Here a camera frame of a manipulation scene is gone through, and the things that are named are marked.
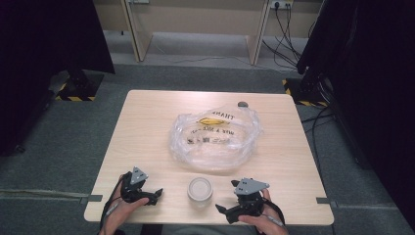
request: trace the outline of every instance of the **crumpled plastic bag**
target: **crumpled plastic bag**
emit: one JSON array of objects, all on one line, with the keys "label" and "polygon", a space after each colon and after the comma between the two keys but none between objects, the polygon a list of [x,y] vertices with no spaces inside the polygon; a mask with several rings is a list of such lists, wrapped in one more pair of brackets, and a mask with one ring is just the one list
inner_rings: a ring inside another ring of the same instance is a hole
[{"label": "crumpled plastic bag", "polygon": [[260,133],[256,111],[226,105],[196,115],[179,115],[170,131],[170,150],[187,166],[233,169],[251,157]]}]

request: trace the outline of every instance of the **small container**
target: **small container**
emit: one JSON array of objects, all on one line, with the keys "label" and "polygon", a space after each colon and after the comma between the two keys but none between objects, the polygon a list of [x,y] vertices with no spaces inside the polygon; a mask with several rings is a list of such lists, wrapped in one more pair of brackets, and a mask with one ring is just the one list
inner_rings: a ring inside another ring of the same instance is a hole
[{"label": "small container", "polygon": [[189,198],[198,205],[205,205],[213,193],[213,188],[210,182],[202,177],[193,179],[187,189]]}]

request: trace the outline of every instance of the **wrist strap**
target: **wrist strap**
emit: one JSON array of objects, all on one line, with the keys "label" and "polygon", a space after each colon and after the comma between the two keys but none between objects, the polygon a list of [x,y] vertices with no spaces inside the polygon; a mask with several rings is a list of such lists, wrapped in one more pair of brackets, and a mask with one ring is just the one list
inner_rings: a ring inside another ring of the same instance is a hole
[{"label": "wrist strap", "polygon": [[265,204],[267,204],[270,208],[272,208],[273,210],[275,210],[278,213],[278,216],[280,216],[280,218],[281,218],[281,222],[283,222],[283,224],[285,225],[285,218],[284,218],[284,215],[283,215],[283,212],[281,211],[281,209],[277,205],[273,204],[271,201],[269,201],[266,198],[262,198],[262,200]]},{"label": "wrist strap", "polygon": [[111,203],[113,202],[113,196],[115,194],[115,190],[118,188],[118,185],[121,183],[123,178],[124,178],[124,175],[119,179],[118,183],[116,184],[116,186],[113,190],[113,193],[111,194],[110,198],[108,199],[108,201],[104,205],[103,213],[101,214],[100,230],[104,225],[104,218],[105,218],[105,215],[107,214],[108,208],[110,207]]}]

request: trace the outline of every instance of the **yellow and black tape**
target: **yellow and black tape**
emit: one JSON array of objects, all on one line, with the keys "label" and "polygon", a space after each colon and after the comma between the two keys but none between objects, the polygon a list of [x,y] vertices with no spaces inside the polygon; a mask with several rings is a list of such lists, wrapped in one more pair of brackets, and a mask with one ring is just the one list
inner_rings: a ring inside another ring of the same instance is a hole
[{"label": "yellow and black tape", "polygon": [[298,94],[296,95],[295,91],[291,90],[287,79],[283,79],[283,85],[284,85],[284,90],[285,90],[286,94],[293,97],[294,102],[296,103],[296,105],[327,107],[327,103],[325,101],[308,101],[308,100],[302,99],[302,97],[298,97]]},{"label": "yellow and black tape", "polygon": [[95,93],[94,94],[86,94],[86,95],[79,95],[76,91],[69,91],[67,88],[67,83],[65,82],[61,89],[59,90],[58,94],[55,97],[55,100],[58,101],[94,101],[95,100]]}]

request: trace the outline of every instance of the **small round object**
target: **small round object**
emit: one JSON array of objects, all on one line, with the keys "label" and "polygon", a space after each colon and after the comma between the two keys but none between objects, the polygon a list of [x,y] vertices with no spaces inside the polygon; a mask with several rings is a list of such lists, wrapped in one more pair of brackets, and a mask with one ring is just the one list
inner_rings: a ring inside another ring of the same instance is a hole
[{"label": "small round object", "polygon": [[245,102],[245,101],[240,101],[240,102],[238,103],[238,107],[244,107],[244,108],[247,108],[247,107],[248,107],[248,103],[247,103],[247,102]]},{"label": "small round object", "polygon": [[193,179],[187,189],[189,197],[196,202],[204,202],[211,197],[213,188],[210,182],[202,177]]}]

